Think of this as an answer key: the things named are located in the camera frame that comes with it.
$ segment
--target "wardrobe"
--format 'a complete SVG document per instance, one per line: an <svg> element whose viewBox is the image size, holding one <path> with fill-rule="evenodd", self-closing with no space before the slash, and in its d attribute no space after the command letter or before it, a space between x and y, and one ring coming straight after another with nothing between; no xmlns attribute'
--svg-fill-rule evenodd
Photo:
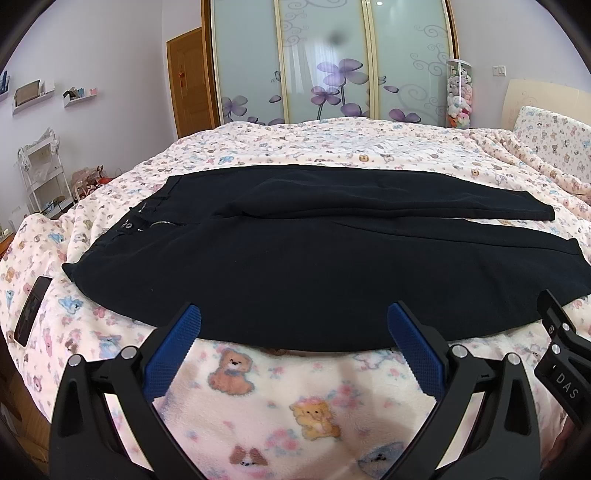
<svg viewBox="0 0 591 480"><path fill-rule="evenodd" d="M203 0L202 16L216 125L445 125L449 0Z"/></svg>

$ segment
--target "black trousers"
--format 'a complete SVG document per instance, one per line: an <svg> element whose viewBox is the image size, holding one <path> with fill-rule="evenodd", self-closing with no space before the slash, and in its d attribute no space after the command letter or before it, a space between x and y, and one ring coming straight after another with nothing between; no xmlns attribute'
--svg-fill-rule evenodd
<svg viewBox="0 0 591 480"><path fill-rule="evenodd" d="M538 293L591 293L575 239L465 218L552 220L527 192L437 173L227 168L166 185L63 269L99 304L169 322L187 301L200 337L307 351L392 346L403 300L449 341L538 320Z"/></svg>

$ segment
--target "phone screen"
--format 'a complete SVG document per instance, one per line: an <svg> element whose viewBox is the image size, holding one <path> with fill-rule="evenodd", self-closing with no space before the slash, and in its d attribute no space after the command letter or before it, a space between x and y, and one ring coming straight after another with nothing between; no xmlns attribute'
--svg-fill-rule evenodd
<svg viewBox="0 0 591 480"><path fill-rule="evenodd" d="M41 306L41 302L52 278L50 277L39 277L33 285L33 289L29 294L25 306L22 309L21 316L18 318L17 327L14 329L14 340L20 343L22 346L27 346L29 341L29 335L35 323L37 312Z"/></svg>

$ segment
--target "metal bolt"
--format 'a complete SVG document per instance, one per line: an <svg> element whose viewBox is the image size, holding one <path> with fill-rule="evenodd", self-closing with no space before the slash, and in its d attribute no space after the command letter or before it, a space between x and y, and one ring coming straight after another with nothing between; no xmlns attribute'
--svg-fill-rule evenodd
<svg viewBox="0 0 591 480"><path fill-rule="evenodd" d="M70 365L71 367L77 367L78 365L80 365L80 362L82 362L82 356L78 354L72 355L68 359L68 365Z"/></svg>
<svg viewBox="0 0 591 480"><path fill-rule="evenodd" d="M521 363L521 358L516 353L510 353L507 355L507 360L509 360L510 364L519 365Z"/></svg>
<svg viewBox="0 0 591 480"><path fill-rule="evenodd" d="M463 345L454 345L452 353L458 358L464 358L468 355L468 350Z"/></svg>
<svg viewBox="0 0 591 480"><path fill-rule="evenodd" d="M138 349L134 346L126 346L123 350L121 350L121 357L126 360L130 360L135 357L135 354L138 352Z"/></svg>

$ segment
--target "bedspread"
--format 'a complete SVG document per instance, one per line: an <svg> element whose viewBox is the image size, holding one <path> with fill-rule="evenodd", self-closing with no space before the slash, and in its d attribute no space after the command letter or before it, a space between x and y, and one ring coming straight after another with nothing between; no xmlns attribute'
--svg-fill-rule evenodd
<svg viewBox="0 0 591 480"><path fill-rule="evenodd" d="M0 326L20 374L48 419L71 354L81 353L89 361L111 358L125 345L141 344L152 329L83 297L61 264L76 262L170 175L265 163L437 171L527 190L554 207L554 222L474 221L575 237L585 257L591 258L591 214L576 196L581 182L541 161L508 131L459 132L364 118L274 127L233 122L177 141L101 187L59 220L32 215L17 232L0 262ZM28 345L22 348L12 332L39 275L54 280ZM566 311L579 332L587 335L589 298L571 302ZM535 397L543 453L548 451L564 413L533 376L548 345L541 324L462 343L479 356L500 359L510 351L521 355ZM146 465L118 403L114 398L108 401L131 458ZM167 427L208 478L236 480L379 478L409 444L433 404L397 351L277 355L200 339L168 393L155 400ZM447 461L460 452L477 410L474 397Z"/></svg>

